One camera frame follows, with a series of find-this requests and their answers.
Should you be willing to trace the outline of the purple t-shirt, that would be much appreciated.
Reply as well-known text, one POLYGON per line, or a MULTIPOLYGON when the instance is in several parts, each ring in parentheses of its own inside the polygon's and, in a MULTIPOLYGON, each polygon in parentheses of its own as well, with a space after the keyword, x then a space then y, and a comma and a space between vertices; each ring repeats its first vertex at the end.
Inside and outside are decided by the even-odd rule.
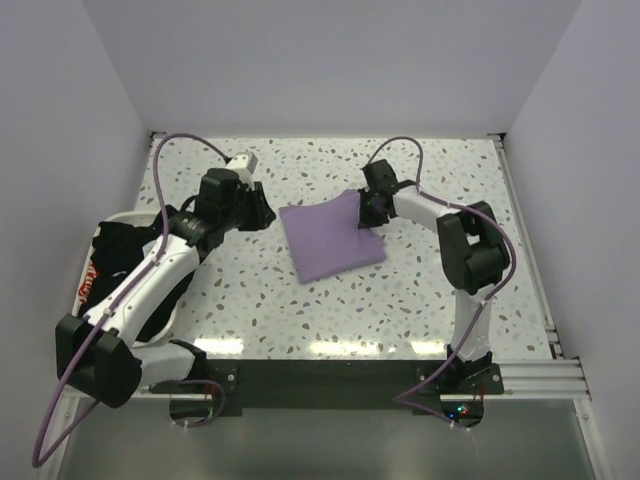
POLYGON ((382 238, 358 227, 359 206, 359 193, 348 189, 325 202, 279 210, 300 283, 386 260, 382 238))

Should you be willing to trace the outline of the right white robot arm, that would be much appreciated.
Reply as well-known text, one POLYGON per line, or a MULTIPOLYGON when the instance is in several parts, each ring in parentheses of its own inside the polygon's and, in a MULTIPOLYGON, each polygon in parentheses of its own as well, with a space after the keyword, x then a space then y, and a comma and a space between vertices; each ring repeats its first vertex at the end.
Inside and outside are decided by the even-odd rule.
POLYGON ((433 373, 408 391, 404 399, 436 381, 460 383, 492 366, 489 341, 491 306, 495 295, 513 277, 515 247, 484 201, 472 205, 449 203, 424 192, 415 181, 397 179, 385 160, 362 168, 366 187, 359 191, 358 227, 374 228, 400 217, 434 232, 441 266, 454 289, 454 333, 447 358, 433 373))

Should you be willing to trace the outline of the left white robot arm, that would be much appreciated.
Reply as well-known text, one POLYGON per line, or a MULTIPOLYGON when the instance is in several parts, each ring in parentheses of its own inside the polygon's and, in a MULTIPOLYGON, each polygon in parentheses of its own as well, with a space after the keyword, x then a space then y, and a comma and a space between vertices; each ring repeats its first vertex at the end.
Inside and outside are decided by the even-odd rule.
POLYGON ((276 218, 246 166, 208 170, 193 211, 160 214, 162 233, 132 273, 83 317, 67 315, 56 326, 60 384, 111 408, 124 405, 141 386, 206 378, 203 350, 183 341, 138 348, 137 337, 227 232, 265 230, 276 218))

